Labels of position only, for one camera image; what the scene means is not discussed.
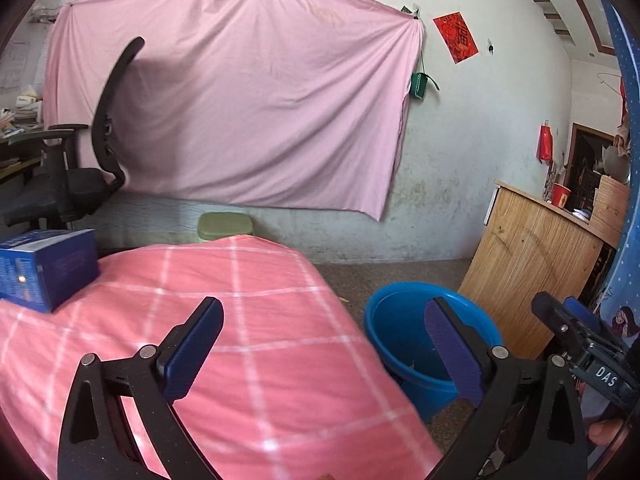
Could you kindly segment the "person's right hand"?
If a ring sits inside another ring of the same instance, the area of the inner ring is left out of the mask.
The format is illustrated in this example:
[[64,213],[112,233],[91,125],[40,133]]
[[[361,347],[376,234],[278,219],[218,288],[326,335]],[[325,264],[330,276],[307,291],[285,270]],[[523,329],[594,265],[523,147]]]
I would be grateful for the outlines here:
[[580,380],[576,391],[589,444],[588,463],[592,465],[616,437],[623,422],[616,406],[611,408],[610,401],[595,388]]

